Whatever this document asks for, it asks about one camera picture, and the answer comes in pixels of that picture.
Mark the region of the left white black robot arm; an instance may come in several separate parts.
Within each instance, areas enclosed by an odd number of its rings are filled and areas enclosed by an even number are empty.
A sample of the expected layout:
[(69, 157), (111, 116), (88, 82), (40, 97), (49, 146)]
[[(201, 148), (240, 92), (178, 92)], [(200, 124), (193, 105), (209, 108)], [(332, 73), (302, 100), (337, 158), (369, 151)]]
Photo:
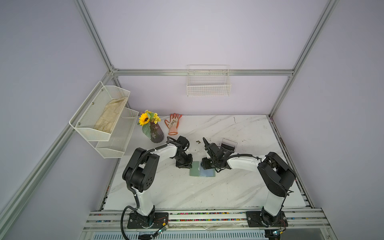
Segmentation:
[(125, 170), (122, 178), (126, 182), (127, 189), (134, 195), (136, 206), (129, 206), (132, 210), (131, 217), (134, 222), (148, 228), (155, 221), (155, 205), (149, 194), (149, 188), (155, 180), (158, 165), (161, 161), (174, 159), (176, 167), (190, 169), (193, 156), (187, 150), (190, 142), (180, 136), (177, 139), (167, 138), (164, 145), (146, 150), (137, 148)]

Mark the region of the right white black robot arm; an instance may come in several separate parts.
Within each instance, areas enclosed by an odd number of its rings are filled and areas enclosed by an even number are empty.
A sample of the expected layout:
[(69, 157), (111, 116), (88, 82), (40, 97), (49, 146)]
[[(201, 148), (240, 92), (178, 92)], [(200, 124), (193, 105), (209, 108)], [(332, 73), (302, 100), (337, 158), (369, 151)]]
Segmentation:
[(257, 222), (264, 227), (272, 227), (283, 220), (282, 208), (290, 188), (296, 180), (294, 170), (275, 152), (264, 157), (252, 154), (239, 154), (233, 147), (217, 146), (203, 138), (207, 157), (201, 161), (204, 170), (213, 169), (219, 173), (223, 170), (246, 170), (259, 172), (267, 189), (266, 203), (263, 205)]

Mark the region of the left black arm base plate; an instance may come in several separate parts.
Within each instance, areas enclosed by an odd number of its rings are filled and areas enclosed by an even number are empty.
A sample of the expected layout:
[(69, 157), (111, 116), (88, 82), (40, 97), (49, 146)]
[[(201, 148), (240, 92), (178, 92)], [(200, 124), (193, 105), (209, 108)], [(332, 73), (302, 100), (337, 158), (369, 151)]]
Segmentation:
[(148, 216), (143, 216), (137, 212), (129, 215), (127, 223), (128, 229), (160, 229), (169, 220), (169, 213), (153, 212)]

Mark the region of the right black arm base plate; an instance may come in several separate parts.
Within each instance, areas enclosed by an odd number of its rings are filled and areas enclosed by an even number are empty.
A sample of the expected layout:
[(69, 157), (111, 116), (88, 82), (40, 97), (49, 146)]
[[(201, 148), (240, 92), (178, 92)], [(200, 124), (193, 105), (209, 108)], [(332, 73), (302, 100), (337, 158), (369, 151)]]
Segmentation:
[(276, 216), (272, 216), (264, 210), (247, 211), (246, 219), (250, 228), (269, 228), (288, 226), (288, 221), (283, 211), (280, 211)]

